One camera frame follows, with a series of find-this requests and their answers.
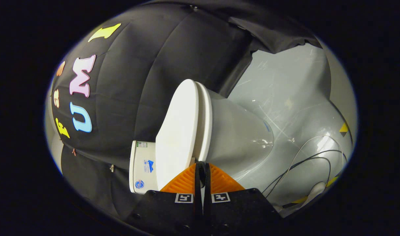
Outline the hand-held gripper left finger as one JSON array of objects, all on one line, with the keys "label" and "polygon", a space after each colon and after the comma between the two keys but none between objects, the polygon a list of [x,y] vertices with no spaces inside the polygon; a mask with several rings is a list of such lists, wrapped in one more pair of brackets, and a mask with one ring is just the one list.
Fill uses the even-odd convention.
[{"label": "hand-held gripper left finger", "polygon": [[196,163],[171,180],[164,191],[147,191],[126,222],[154,236],[197,236],[203,219],[201,178]]}]

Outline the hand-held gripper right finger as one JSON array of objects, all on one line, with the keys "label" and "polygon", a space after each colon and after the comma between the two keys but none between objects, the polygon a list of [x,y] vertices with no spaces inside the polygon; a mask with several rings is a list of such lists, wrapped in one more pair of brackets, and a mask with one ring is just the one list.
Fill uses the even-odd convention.
[{"label": "hand-held gripper right finger", "polygon": [[257,188],[246,189],[205,164],[204,232],[207,236],[269,236],[282,217]]}]

